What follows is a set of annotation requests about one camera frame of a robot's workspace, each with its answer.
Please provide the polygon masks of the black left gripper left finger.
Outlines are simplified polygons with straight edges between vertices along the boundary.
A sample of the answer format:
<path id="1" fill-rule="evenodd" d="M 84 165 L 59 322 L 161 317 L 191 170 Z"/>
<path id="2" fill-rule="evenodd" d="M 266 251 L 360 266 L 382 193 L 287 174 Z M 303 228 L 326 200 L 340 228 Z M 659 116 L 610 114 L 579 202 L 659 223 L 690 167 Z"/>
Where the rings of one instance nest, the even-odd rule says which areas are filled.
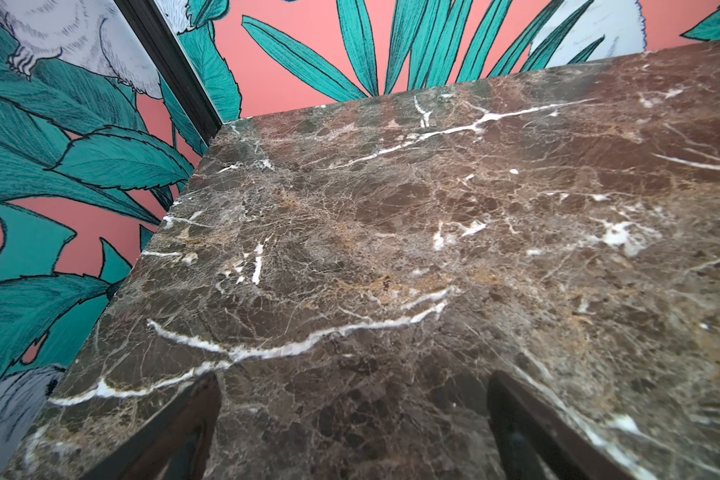
<path id="1" fill-rule="evenodd" d="M 206 372 L 84 479 L 202 479 L 221 407 L 217 375 Z"/>

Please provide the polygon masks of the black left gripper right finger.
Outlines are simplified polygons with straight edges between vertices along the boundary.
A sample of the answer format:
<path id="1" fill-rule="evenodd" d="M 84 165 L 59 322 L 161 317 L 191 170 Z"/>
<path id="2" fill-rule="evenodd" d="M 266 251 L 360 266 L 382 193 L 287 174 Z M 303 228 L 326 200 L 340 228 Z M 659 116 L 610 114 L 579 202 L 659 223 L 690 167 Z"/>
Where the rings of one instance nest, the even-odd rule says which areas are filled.
<path id="1" fill-rule="evenodd" d="M 559 479 L 632 477 L 508 373 L 492 373 L 486 404 L 506 478 L 544 479 L 546 470 Z"/>

